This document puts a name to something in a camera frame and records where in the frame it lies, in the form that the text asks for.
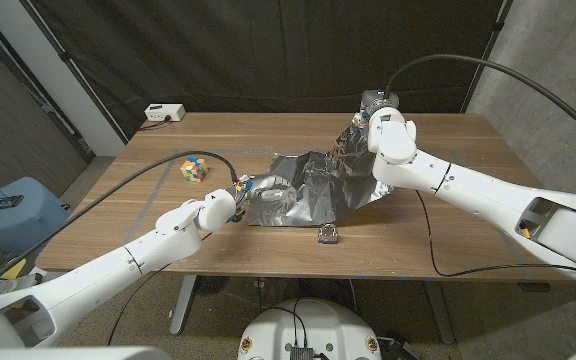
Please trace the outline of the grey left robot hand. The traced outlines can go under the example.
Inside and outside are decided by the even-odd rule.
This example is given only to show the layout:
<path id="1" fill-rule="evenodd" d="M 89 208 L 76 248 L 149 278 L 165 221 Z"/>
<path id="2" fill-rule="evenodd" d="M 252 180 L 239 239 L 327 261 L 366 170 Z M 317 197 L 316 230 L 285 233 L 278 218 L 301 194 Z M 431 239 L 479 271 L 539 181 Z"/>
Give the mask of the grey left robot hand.
<path id="1" fill-rule="evenodd" d="M 244 212 L 244 204 L 254 197 L 259 197 L 264 191 L 278 186 L 289 186 L 290 182 L 277 175 L 259 174 L 244 175 L 237 179 L 227 191 L 233 196 L 236 204 L 235 214 Z"/>

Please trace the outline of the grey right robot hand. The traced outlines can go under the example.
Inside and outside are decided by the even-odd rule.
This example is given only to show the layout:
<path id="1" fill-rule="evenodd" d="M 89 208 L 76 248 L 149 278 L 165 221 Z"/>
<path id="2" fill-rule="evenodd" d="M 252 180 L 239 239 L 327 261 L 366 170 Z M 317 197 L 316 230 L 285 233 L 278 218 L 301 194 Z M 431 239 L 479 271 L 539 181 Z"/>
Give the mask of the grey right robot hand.
<path id="1" fill-rule="evenodd" d="M 388 97 L 385 97 L 384 90 L 364 90 L 359 111 L 353 116 L 352 124 L 367 129 L 370 117 L 374 112 L 383 107 L 397 108 L 398 106 L 399 97 L 395 93 L 390 93 Z"/>

